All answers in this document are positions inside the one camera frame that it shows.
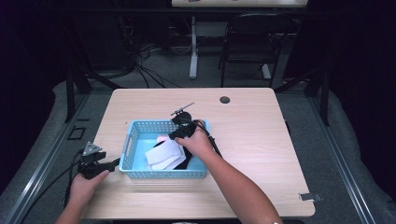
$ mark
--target plastic basket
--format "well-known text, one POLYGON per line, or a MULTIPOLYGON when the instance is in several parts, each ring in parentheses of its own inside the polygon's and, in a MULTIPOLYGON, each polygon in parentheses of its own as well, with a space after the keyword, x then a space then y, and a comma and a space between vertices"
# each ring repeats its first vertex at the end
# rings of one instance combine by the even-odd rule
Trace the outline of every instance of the plastic basket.
POLYGON ((207 168, 192 156, 186 170, 149 170, 145 153, 157 144, 159 135, 177 129, 170 120, 133 120, 130 124, 120 156, 120 170, 131 178, 204 178, 207 168))

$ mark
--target desk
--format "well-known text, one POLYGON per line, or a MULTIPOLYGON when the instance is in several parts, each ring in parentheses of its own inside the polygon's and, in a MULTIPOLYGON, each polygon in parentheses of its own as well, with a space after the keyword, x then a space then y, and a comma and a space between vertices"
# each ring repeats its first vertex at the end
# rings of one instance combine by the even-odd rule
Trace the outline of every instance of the desk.
MULTIPOLYGON (((308 0, 172 0, 173 7, 305 7, 308 0)), ((198 52, 196 48, 196 21, 191 20, 191 65, 190 79, 196 79, 198 52)))
MULTIPOLYGON (((275 94, 271 89, 129 89, 113 92, 94 143, 121 154, 134 119, 171 119, 175 110, 206 119, 223 158, 255 181, 282 217, 309 217, 312 202, 275 94), (228 96, 223 104, 219 98, 228 96)), ((84 218, 167 219, 235 217, 212 175, 203 179, 131 179, 116 169, 97 188, 84 218)))
POLYGON ((305 7, 308 0, 172 0, 173 7, 305 7))

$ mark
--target black object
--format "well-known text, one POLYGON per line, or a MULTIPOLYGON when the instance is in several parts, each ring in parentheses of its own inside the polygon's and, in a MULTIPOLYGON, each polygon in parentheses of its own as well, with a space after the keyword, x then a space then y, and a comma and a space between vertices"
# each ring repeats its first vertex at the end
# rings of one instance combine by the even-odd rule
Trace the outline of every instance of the black object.
POLYGON ((86 179, 92 179, 102 173, 104 170, 114 172, 116 166, 119 164, 120 158, 107 163, 94 162, 88 165, 80 163, 78 165, 78 172, 82 173, 86 179))
POLYGON ((332 70, 331 90, 355 131, 361 160, 396 202, 396 14, 389 3, 373 1, 361 22, 346 24, 354 32, 332 70))
POLYGON ((78 164, 78 172, 83 174, 85 178, 92 179, 102 173, 104 170, 114 172, 115 167, 120 164, 120 158, 107 162, 99 163, 98 161, 106 157, 105 152, 91 143, 88 143, 82 153, 80 163, 78 164))
POLYGON ((269 83, 271 88, 284 37, 291 28, 291 18, 285 15, 244 13, 235 16, 227 24, 224 36, 224 45, 219 60, 220 86, 224 86, 226 62, 256 63, 260 65, 259 69, 266 63, 272 63, 274 68, 269 83))
POLYGON ((176 125, 178 125, 178 129, 175 130, 172 133, 169 133, 169 138, 174 140, 175 138, 184 138, 186 136, 191 137, 197 125, 192 122, 191 120, 191 114, 188 112, 181 111, 179 114, 177 114, 173 119, 172 122, 174 122, 176 125))
MULTIPOLYGON (((119 8, 119 1, 64 1, 66 7, 71 8, 119 8)), ((90 14, 69 14, 64 19, 67 32, 79 42, 79 53, 93 71, 124 71, 134 64, 136 51, 131 46, 138 47, 137 34, 139 31, 135 21, 125 23, 121 16, 90 14)))

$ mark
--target dark background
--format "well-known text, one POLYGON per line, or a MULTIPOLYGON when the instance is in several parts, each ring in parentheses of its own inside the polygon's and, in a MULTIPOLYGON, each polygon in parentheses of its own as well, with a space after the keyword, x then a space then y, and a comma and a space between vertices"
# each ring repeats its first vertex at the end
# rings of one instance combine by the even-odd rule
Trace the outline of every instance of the dark background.
MULTIPOLYGON (((135 6, 169 7, 169 1, 134 1, 135 6)), ((361 159, 376 183, 396 199, 396 18, 391 1, 309 1, 309 11, 346 11, 330 20, 303 20, 284 77, 298 77, 324 66, 331 90, 340 99, 356 132, 361 159)), ((66 78, 78 58, 56 14, 42 12, 35 1, 0 3, 1 152, 3 191, 38 137, 54 103, 52 88, 66 78)), ((104 18, 89 17, 100 21, 104 18)), ((116 21, 84 26, 74 18, 75 33, 94 68, 131 66, 131 49, 117 32, 116 21), (93 29, 96 36, 85 36, 93 29), (101 55, 113 48, 115 55, 101 55)), ((141 33, 166 48, 166 28, 177 18, 139 20, 141 33)))

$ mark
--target black cable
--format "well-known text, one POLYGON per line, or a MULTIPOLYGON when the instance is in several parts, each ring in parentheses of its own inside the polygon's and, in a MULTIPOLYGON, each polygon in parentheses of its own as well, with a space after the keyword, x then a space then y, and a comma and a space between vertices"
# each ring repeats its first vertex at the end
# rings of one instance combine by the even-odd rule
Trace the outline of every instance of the black cable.
POLYGON ((131 65, 131 67, 125 68, 122 71, 120 71, 117 74, 112 74, 112 75, 103 75, 101 74, 101 77, 105 77, 107 79, 113 79, 117 77, 125 77, 126 75, 130 74, 132 71, 134 71, 135 64, 131 65))
POLYGON ((151 51, 155 48, 154 44, 147 44, 145 47, 141 48, 139 57, 141 60, 147 60, 151 56, 151 51))
POLYGON ((139 67, 136 67, 135 70, 142 76, 143 79, 145 79, 146 86, 147 86, 147 88, 149 89, 149 82, 148 82, 148 80, 146 79, 145 75, 144 75, 144 74, 142 73, 142 71, 140 70, 140 68, 139 68, 139 67))
POLYGON ((25 213, 25 215, 23 216, 23 219, 21 221, 21 223, 24 222, 24 220, 27 218, 27 215, 32 211, 32 208, 35 206, 35 204, 38 202, 38 200, 41 199, 41 197, 43 197, 44 193, 47 192, 47 190, 50 189, 50 187, 56 183, 56 181, 58 181, 64 174, 66 174, 70 169, 73 169, 73 167, 75 165, 77 165, 79 163, 79 161, 76 161, 73 166, 67 168, 66 170, 64 170, 60 175, 58 175, 33 201, 33 203, 29 206, 29 209, 27 210, 27 212, 25 213))
POLYGON ((76 154, 73 156, 73 160, 70 162, 69 166, 69 182, 67 184, 66 192, 64 194, 64 208, 67 206, 67 203, 69 202, 69 195, 70 195, 70 189, 72 187, 72 182, 73 182, 73 164, 76 162, 76 157, 80 155, 84 149, 80 149, 79 151, 76 152, 76 154))
POLYGON ((149 75, 155 82, 157 82, 158 85, 162 86, 163 88, 166 88, 163 84, 163 79, 160 77, 160 81, 157 80, 157 78, 155 78, 145 67, 143 66, 138 66, 139 69, 143 72, 145 72, 147 75, 149 75))
POLYGON ((165 77, 160 76, 156 71, 151 70, 151 69, 146 68, 146 67, 145 67, 145 69, 148 70, 148 71, 149 71, 150 73, 152 73, 153 75, 159 77, 160 79, 163 79, 163 80, 165 80, 165 81, 167 81, 167 82, 173 84, 173 85, 176 86, 176 87, 182 88, 181 86, 177 85, 176 83, 174 83, 174 82, 172 82, 172 81, 166 79, 165 77))

